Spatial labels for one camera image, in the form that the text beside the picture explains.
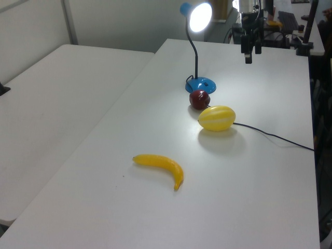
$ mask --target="toy apple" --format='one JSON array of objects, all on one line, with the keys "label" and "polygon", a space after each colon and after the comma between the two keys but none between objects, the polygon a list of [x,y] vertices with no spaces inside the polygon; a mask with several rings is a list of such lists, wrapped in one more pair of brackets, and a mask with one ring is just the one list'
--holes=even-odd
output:
[{"label": "toy apple", "polygon": [[196,110],[206,109],[210,100],[209,94],[204,90],[196,90],[189,95],[190,104]]}]

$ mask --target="black cable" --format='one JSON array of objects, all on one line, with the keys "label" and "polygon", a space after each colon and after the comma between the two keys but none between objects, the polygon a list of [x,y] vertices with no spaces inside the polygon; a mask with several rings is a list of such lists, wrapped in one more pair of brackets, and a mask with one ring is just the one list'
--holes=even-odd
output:
[{"label": "black cable", "polygon": [[259,131],[259,132],[261,132],[261,133],[263,133],[263,134],[265,134],[265,135],[268,135],[268,136],[274,136],[274,137],[279,138],[279,139],[281,139],[281,140],[284,140],[284,141],[287,141],[287,142],[289,142],[289,143],[295,144],[295,145],[300,146],[300,147],[302,147],[302,148],[304,148],[304,149],[308,149],[308,150],[311,150],[311,151],[315,151],[315,150],[312,149],[312,148],[305,147],[305,146],[303,146],[303,145],[300,145],[300,144],[294,143],[294,142],[292,142],[292,141],[290,141],[290,140],[284,139],[284,138],[282,138],[282,137],[280,137],[280,136],[277,136],[277,135],[274,135],[274,134],[271,134],[271,133],[267,133],[267,132],[262,131],[262,130],[260,130],[260,129],[258,129],[258,128],[255,128],[255,127],[252,127],[252,126],[248,126],[248,125],[246,125],[246,124],[235,123],[235,122],[234,122],[233,125],[248,127],[248,128],[253,129],[253,130]]},{"label": "black cable", "polygon": [[190,75],[187,79],[186,79],[186,83],[188,83],[188,79],[191,78],[193,79],[193,75]]},{"label": "black cable", "polygon": [[280,35],[278,35],[275,39],[274,39],[274,41],[276,41],[278,38],[279,38],[279,36],[283,36],[284,34],[283,33],[281,33]]},{"label": "black cable", "polygon": [[256,20],[255,20],[255,22],[258,20],[258,18],[259,18],[259,14],[260,14],[260,7],[261,7],[261,2],[260,2],[260,0],[258,0],[258,15],[257,15],[257,17],[256,17]]},{"label": "black cable", "polygon": [[228,32],[229,32],[230,30],[232,30],[232,28],[230,28],[230,29],[227,31],[227,33],[226,33],[226,35],[225,35],[225,38],[224,38],[224,43],[225,43],[225,40],[226,40],[227,34],[228,34]]}]

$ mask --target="banana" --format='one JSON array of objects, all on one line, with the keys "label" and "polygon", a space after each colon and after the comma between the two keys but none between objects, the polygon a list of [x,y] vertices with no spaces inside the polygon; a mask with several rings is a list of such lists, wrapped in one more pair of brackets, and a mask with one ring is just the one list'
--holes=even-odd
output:
[{"label": "banana", "polygon": [[175,179],[174,190],[178,190],[183,182],[183,170],[174,160],[152,154],[140,154],[133,157],[133,161],[137,164],[159,167],[170,171]]}]

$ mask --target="power cord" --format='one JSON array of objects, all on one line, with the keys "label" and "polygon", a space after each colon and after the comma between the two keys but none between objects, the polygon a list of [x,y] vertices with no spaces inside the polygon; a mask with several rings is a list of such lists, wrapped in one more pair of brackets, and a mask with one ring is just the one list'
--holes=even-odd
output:
[{"label": "power cord", "polygon": [[224,38],[224,43],[225,43],[225,40],[226,40],[226,37],[227,37],[228,32],[231,31],[231,30],[232,30],[232,28],[230,28],[230,29],[227,31],[227,33],[226,33],[226,35],[225,35],[225,38]]},{"label": "power cord", "polygon": [[278,139],[281,139],[281,140],[287,141],[287,142],[289,142],[289,143],[295,144],[295,145],[300,146],[300,147],[302,147],[302,148],[304,148],[304,149],[308,149],[308,150],[311,150],[311,151],[315,151],[315,150],[312,149],[312,148],[308,148],[308,147],[306,147],[306,146],[303,146],[303,145],[297,144],[297,143],[295,143],[295,142],[292,142],[292,141],[290,141],[290,140],[284,139],[283,137],[280,137],[280,136],[277,136],[277,135],[274,135],[274,134],[271,134],[271,133],[267,133],[267,132],[262,131],[262,130],[260,130],[260,129],[258,129],[258,128],[255,128],[255,127],[252,127],[252,126],[248,126],[248,125],[246,125],[246,124],[235,123],[235,122],[234,122],[233,125],[248,127],[248,128],[250,128],[250,129],[253,129],[253,130],[259,131],[259,132],[261,132],[261,133],[263,133],[263,134],[265,134],[265,135],[268,135],[268,136],[274,136],[274,137],[276,137],[276,138],[278,138]]}]

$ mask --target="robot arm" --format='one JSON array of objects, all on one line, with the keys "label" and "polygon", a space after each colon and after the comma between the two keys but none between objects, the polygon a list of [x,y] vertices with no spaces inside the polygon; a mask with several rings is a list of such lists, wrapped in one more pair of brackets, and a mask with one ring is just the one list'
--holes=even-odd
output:
[{"label": "robot arm", "polygon": [[245,63],[252,63],[252,51],[261,54],[261,43],[264,37],[263,10],[273,13],[273,0],[234,0],[233,7],[240,13],[241,28],[245,33],[241,36],[241,53]]}]

